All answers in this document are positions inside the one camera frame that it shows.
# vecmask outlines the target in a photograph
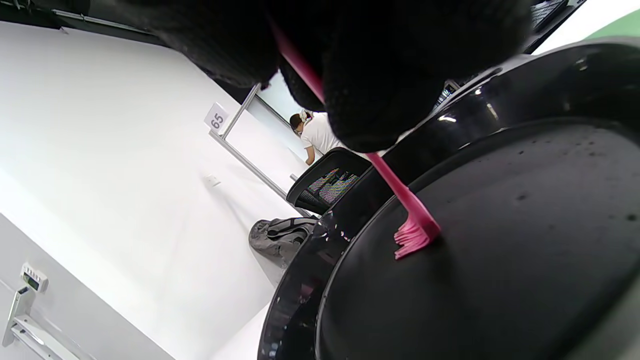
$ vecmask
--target round black lid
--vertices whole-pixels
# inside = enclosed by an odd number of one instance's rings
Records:
[[[441,238],[396,261],[386,204],[326,288],[319,360],[559,357],[637,275],[640,149],[615,129],[503,131],[414,185]]]

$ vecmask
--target number sign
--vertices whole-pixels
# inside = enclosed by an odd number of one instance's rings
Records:
[[[211,106],[211,110],[204,118],[204,122],[213,130],[214,133],[220,135],[222,125],[227,121],[229,114],[217,102]]]

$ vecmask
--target pink brush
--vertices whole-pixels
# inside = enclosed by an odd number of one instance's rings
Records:
[[[270,19],[270,22],[280,53],[282,53],[282,56],[291,64],[291,67],[300,75],[318,99],[324,103],[322,79],[316,74],[275,22],[272,19]],[[396,259],[400,259],[427,246],[431,240],[440,234],[440,226],[438,223],[436,223],[431,214],[429,214],[429,211],[424,207],[420,199],[398,179],[393,170],[389,168],[387,163],[385,163],[378,154],[372,152],[367,154],[367,157],[371,160],[371,163],[389,187],[391,187],[391,190],[396,194],[400,203],[402,203],[407,209],[407,212],[409,212],[409,217],[406,219],[406,222],[394,235],[396,243],[401,246],[401,248],[396,251]]]

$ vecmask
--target gray backpack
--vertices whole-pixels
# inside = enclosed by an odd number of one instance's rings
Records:
[[[260,220],[249,232],[249,244],[260,255],[289,265],[316,221],[314,218]]]

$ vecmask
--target digital display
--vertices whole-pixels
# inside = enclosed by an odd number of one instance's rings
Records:
[[[31,286],[35,291],[38,291],[40,284],[38,284],[37,281],[33,280],[31,276],[27,275],[27,273],[22,274],[22,276],[29,286]]]
[[[446,84],[444,89],[442,89],[442,93],[440,94],[440,96],[438,97],[438,101],[436,102],[436,106],[439,106],[440,104],[442,104],[447,98],[449,98],[449,96],[451,96],[454,92],[456,92],[456,89],[451,86],[450,84]]]

